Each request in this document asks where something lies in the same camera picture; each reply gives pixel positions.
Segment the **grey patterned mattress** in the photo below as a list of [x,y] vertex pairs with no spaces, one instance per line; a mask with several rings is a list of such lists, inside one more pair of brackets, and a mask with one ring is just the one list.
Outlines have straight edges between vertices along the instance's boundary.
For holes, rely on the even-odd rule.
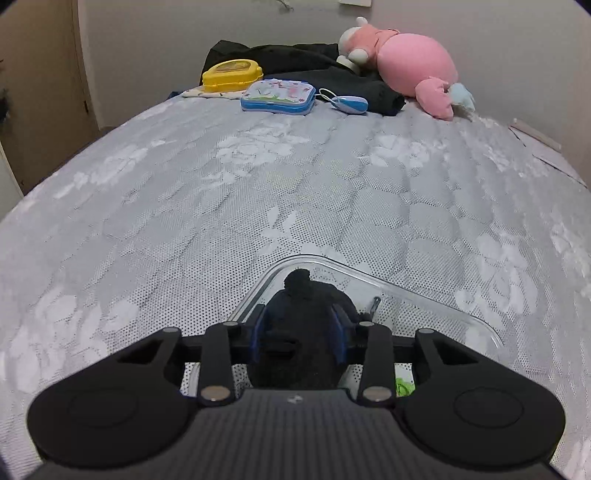
[[35,395],[167,326],[202,333],[274,264],[327,257],[464,311],[562,402],[555,465],[590,475],[590,193],[507,127],[246,113],[174,98],[35,187],[1,223],[1,455],[39,464]]

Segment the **clear glass container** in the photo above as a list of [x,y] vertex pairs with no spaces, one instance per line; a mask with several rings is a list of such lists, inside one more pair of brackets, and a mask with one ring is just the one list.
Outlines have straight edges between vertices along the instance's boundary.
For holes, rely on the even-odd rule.
[[505,352],[496,330],[470,314],[381,280],[358,268],[318,255],[296,255],[276,262],[245,296],[229,319],[243,322],[256,305],[269,303],[287,275],[305,269],[311,280],[329,283],[348,295],[356,310],[388,327],[394,335],[414,337],[421,328],[436,330],[495,361]]

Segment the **pink plush toy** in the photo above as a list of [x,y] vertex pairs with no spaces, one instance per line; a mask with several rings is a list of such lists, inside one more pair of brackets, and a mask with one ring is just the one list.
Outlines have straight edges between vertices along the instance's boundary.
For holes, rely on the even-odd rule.
[[378,71],[392,90],[415,99],[434,118],[450,121],[456,108],[476,110],[451,55],[431,37],[379,29],[359,17],[339,38],[338,62],[356,73]]

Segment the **green pink pencil case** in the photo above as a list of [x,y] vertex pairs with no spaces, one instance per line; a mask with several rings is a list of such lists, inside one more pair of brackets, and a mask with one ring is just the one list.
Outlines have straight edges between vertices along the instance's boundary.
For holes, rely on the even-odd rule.
[[403,378],[396,378],[396,393],[398,397],[408,397],[415,391],[415,385]]

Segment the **blue toy mouse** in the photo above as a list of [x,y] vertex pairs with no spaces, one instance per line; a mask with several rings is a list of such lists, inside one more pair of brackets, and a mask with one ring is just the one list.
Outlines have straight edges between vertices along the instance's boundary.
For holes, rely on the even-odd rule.
[[369,111],[369,102],[363,97],[352,95],[336,95],[329,89],[320,88],[318,98],[328,102],[335,109],[348,115],[365,115]]

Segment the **paper sheets on bed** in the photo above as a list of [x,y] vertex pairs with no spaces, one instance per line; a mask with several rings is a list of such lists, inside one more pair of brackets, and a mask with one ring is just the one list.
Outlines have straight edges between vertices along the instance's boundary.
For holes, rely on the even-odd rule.
[[530,153],[545,164],[559,170],[584,187],[587,186],[575,168],[562,154],[562,145],[524,121],[514,118],[509,129]]

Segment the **blue white toy tablet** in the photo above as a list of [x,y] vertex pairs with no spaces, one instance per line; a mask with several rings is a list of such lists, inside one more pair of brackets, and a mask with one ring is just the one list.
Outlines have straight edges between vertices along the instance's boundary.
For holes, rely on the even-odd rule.
[[263,79],[252,83],[239,100],[243,111],[307,115],[317,90],[308,82]]

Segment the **white wall device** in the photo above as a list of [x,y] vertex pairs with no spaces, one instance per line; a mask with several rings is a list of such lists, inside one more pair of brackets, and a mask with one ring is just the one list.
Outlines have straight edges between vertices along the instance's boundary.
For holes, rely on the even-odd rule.
[[373,5],[373,0],[339,0],[339,4],[360,8],[370,8]]

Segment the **black clothing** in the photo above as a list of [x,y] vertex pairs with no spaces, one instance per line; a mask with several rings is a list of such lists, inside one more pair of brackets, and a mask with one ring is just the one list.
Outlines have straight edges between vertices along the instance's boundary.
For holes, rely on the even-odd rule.
[[369,103],[370,112],[383,116],[397,115],[403,109],[405,97],[389,87],[377,71],[356,74],[337,62],[338,54],[335,43],[247,47],[221,40],[207,53],[202,69],[207,71],[224,61],[248,59],[259,64],[266,79],[304,81],[336,95],[360,96]]

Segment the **patterned cloth under box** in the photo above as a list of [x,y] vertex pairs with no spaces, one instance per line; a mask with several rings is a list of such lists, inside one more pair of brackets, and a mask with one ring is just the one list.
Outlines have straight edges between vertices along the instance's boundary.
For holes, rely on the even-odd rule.
[[230,100],[239,100],[245,94],[245,90],[229,92],[207,92],[202,86],[187,89],[181,93],[183,98],[226,98]]

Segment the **small yellow lunch box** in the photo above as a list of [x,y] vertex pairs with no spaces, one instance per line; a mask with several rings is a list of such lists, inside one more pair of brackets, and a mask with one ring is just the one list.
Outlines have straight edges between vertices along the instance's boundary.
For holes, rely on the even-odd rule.
[[263,69],[249,59],[218,63],[201,75],[201,86],[208,93],[243,91],[263,78]]

